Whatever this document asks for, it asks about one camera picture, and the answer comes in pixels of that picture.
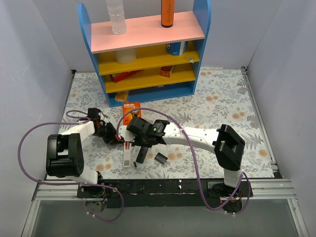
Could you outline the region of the black battery cover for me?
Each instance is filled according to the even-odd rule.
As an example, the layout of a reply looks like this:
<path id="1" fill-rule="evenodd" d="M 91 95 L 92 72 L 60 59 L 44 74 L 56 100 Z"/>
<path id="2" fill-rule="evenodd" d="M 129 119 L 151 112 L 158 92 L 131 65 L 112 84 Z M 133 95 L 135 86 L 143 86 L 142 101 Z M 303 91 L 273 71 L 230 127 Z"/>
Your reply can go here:
<path id="1" fill-rule="evenodd" d="M 157 153 L 157 155 L 155 156 L 155 160 L 164 165 L 167 162 L 168 158 L 161 153 Z"/>

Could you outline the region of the orange cologne bottle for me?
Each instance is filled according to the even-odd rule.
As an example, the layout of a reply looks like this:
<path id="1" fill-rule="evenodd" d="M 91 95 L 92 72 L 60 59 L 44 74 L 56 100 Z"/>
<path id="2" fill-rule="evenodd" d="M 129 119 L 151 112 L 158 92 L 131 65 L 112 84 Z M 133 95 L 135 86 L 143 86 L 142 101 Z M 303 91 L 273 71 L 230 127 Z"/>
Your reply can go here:
<path id="1" fill-rule="evenodd" d="M 161 1 L 161 25 L 165 28 L 173 26 L 175 0 Z"/>

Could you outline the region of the clear plastic bottle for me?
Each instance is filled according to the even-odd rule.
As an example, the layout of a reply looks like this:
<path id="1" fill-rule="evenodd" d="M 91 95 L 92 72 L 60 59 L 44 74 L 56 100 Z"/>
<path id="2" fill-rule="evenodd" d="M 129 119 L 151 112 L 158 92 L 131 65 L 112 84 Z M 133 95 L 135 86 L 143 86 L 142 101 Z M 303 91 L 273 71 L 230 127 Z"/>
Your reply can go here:
<path id="1" fill-rule="evenodd" d="M 112 31 L 116 35 L 126 33 L 127 26 L 125 22 L 124 8 L 122 0 L 106 0 Z"/>

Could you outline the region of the blue white can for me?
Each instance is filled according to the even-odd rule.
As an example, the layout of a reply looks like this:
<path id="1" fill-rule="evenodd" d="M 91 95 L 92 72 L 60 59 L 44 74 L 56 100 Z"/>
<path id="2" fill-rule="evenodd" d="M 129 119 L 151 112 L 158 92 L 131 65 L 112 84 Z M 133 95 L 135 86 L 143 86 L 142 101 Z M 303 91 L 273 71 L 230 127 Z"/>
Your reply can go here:
<path id="1" fill-rule="evenodd" d="M 181 56 L 187 51 L 188 41 L 167 43 L 166 52 L 172 56 Z"/>

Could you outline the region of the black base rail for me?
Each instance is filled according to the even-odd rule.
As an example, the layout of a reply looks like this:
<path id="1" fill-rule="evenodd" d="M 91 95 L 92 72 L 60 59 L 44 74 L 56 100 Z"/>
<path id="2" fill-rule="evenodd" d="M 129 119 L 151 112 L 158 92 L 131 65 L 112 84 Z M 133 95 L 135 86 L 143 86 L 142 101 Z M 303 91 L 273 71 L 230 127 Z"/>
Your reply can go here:
<path id="1" fill-rule="evenodd" d="M 102 200 L 108 208 L 125 207 L 163 207 L 163 206 L 203 206 L 195 179 L 103 179 L 108 188 L 102 192 L 98 187 L 79 187 L 78 198 Z M 277 199 L 281 183 L 278 179 L 251 179 L 241 182 L 236 201 L 251 199 Z"/>

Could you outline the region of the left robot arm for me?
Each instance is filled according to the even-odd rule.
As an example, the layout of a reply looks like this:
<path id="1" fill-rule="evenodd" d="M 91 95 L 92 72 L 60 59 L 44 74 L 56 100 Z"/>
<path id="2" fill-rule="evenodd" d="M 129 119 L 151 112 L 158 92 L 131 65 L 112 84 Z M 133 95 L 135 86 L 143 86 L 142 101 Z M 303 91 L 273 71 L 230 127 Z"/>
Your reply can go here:
<path id="1" fill-rule="evenodd" d="M 100 109 L 89 108 L 90 121 L 70 128 L 47 139 L 46 172 L 49 176 L 71 179 L 77 183 L 89 183 L 88 191 L 93 197 L 101 197 L 105 185 L 101 174 L 84 164 L 81 143 L 90 136 L 101 138 L 107 145 L 122 144 L 116 138 L 116 129 Z"/>

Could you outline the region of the white cup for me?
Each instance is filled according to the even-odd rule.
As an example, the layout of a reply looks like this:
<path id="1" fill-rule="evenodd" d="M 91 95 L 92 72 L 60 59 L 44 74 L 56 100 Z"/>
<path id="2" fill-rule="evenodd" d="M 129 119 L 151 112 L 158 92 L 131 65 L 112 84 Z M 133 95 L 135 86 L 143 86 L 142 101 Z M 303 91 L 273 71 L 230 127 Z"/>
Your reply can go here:
<path id="1" fill-rule="evenodd" d="M 116 50 L 114 53 L 116 61 L 120 64 L 129 64 L 137 59 L 136 48 Z"/>

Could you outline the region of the orange razor box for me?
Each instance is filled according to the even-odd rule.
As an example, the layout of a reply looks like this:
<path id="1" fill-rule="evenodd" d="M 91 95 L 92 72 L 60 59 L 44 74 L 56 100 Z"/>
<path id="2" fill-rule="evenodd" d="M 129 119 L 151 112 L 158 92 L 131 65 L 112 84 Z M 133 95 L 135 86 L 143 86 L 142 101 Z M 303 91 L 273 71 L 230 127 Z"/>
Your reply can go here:
<path id="1" fill-rule="evenodd" d="M 123 104 L 122 112 L 123 115 L 126 115 L 123 119 L 123 125 L 129 125 L 134 117 L 142 117 L 142 113 L 139 108 L 141 108 L 141 104 L 139 102 L 126 102 Z"/>

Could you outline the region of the red box on shelf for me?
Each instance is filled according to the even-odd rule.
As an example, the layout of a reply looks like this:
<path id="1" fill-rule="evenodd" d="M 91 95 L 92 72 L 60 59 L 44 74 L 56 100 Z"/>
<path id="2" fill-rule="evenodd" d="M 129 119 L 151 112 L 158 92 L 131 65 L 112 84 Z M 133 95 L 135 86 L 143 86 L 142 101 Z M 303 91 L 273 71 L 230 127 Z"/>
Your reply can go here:
<path id="1" fill-rule="evenodd" d="M 138 72 L 141 72 L 142 70 L 135 70 L 135 71 L 129 71 L 129 72 L 122 72 L 122 73 L 116 73 L 116 74 L 109 74 L 109 77 L 114 83 L 120 82 L 126 78 L 129 78 Z"/>

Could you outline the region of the black remote control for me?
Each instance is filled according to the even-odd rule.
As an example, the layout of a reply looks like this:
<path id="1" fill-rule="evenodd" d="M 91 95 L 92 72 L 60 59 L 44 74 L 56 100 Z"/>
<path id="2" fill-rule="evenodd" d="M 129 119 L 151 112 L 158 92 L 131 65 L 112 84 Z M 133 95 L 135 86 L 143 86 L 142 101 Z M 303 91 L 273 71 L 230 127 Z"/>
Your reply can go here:
<path id="1" fill-rule="evenodd" d="M 139 151 L 138 156 L 136 158 L 136 162 L 137 163 L 141 163 L 141 164 L 144 163 L 144 160 L 146 158 L 148 149 L 149 149 L 148 147 L 141 147 L 140 148 L 140 151 Z"/>

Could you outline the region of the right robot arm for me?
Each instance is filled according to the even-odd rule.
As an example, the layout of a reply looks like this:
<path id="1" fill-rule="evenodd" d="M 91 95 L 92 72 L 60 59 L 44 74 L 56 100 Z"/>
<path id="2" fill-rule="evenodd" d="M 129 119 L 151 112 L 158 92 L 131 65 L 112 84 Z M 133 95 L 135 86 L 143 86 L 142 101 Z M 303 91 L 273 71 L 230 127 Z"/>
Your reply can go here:
<path id="1" fill-rule="evenodd" d="M 224 169 L 224 192 L 235 196 L 241 191 L 239 179 L 245 141 L 229 125 L 222 124 L 219 129 L 180 128 L 167 120 L 157 119 L 151 124 L 134 117 L 128 125 L 120 126 L 119 135 L 133 146 L 184 145 L 209 151 Z"/>

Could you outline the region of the orange box on shelf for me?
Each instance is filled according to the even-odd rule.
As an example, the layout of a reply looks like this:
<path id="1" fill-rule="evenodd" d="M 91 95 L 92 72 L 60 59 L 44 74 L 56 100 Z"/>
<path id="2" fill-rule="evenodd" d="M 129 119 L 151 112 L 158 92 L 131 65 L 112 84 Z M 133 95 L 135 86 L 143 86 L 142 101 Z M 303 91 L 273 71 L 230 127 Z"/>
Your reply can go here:
<path id="1" fill-rule="evenodd" d="M 174 65 L 163 66 L 163 67 L 161 67 L 159 74 L 160 74 L 162 77 L 167 77 L 167 78 L 169 78 L 169 77 L 171 77 L 171 74 L 172 74 L 173 69 L 174 69 Z"/>

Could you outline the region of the blue shelf unit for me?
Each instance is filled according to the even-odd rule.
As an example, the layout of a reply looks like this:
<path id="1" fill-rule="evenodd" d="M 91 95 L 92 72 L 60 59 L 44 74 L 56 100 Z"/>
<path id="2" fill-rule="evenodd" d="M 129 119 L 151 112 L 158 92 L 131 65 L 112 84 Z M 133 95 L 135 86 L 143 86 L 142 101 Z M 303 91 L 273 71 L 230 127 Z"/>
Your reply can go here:
<path id="1" fill-rule="evenodd" d="M 110 22 L 92 23 L 83 3 L 78 5 L 78 17 L 83 41 L 100 81 L 109 106 L 120 106 L 115 95 L 129 91 L 131 102 L 148 102 L 193 95 L 211 25 L 211 2 L 196 0 L 193 9 L 174 14 L 170 28 L 161 25 L 159 15 L 126 20 L 127 32 L 116 35 Z M 167 43 L 188 41 L 187 51 L 181 56 L 166 52 Z M 120 64 L 115 51 L 136 48 L 137 59 Z M 163 66 L 174 65 L 171 77 L 162 77 Z M 109 74 L 142 70 L 114 83 Z"/>

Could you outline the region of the aluminium frame rail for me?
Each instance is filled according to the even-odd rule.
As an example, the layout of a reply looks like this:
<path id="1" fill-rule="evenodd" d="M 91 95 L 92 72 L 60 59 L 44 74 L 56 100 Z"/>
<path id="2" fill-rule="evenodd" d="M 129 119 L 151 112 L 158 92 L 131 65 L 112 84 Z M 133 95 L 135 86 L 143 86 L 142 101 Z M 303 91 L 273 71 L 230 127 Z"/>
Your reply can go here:
<path id="1" fill-rule="evenodd" d="M 213 212 L 197 183 L 187 180 L 117 180 L 125 207 L 105 203 L 76 185 L 40 185 L 25 233 L 30 237 L 306 237 L 288 179 L 251 179 L 252 197 L 238 215 Z"/>

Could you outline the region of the yellow packet on shelf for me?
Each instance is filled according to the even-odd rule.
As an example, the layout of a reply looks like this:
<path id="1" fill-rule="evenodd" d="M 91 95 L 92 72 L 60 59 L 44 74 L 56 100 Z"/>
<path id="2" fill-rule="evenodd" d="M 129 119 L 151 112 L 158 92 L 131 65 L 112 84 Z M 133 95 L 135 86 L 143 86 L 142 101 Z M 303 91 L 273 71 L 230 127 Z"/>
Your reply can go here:
<path id="1" fill-rule="evenodd" d="M 120 91 L 115 95 L 115 101 L 125 103 L 128 101 L 129 91 Z"/>

